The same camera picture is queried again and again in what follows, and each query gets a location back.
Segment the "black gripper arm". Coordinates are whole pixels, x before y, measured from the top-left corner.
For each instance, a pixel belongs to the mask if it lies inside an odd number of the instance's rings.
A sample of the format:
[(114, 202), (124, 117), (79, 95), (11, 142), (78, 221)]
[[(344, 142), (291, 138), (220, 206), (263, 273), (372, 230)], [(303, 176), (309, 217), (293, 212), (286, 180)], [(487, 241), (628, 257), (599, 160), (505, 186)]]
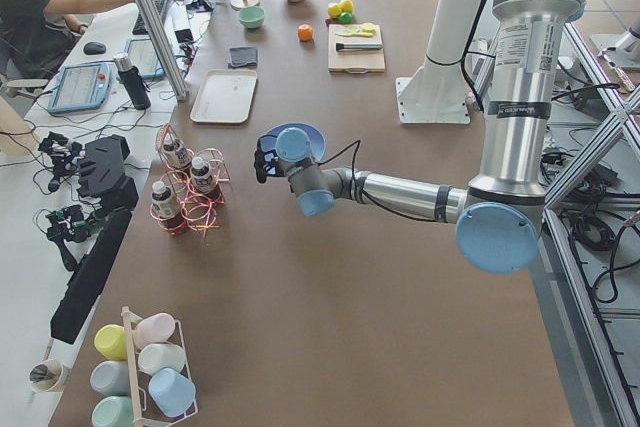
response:
[(281, 167), (275, 150), (276, 136), (261, 136), (256, 142), (253, 167), (258, 183), (265, 183), (268, 177), (280, 177)]

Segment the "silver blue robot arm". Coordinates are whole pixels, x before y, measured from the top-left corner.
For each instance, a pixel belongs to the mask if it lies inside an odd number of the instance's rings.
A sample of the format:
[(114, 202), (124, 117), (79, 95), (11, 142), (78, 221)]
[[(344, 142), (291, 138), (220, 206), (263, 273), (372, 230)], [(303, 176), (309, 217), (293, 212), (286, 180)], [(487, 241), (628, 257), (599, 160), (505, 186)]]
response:
[(340, 198), (373, 204), (412, 220), (453, 224), (459, 251), (484, 271), (504, 274), (529, 265), (538, 253), (545, 204), (539, 162), (562, 32), (582, 15), (585, 0), (438, 0), (425, 61), (413, 76), (398, 80), (397, 104), (405, 123), (463, 120), (465, 56), (486, 1), (499, 23), (492, 96), (483, 108), (481, 165), (466, 189), (354, 166), (325, 169), (310, 129), (300, 124), (259, 138), (257, 180), (286, 178), (309, 217)]

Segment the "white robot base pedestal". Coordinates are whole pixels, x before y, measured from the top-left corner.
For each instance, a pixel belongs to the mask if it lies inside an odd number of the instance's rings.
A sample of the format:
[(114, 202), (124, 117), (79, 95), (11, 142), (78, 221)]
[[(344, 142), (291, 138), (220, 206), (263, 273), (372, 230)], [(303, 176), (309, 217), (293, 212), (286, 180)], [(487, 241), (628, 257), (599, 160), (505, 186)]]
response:
[(396, 79), (399, 119), (404, 124), (468, 124), (461, 67), (481, 0), (438, 0), (426, 56), (412, 77)]

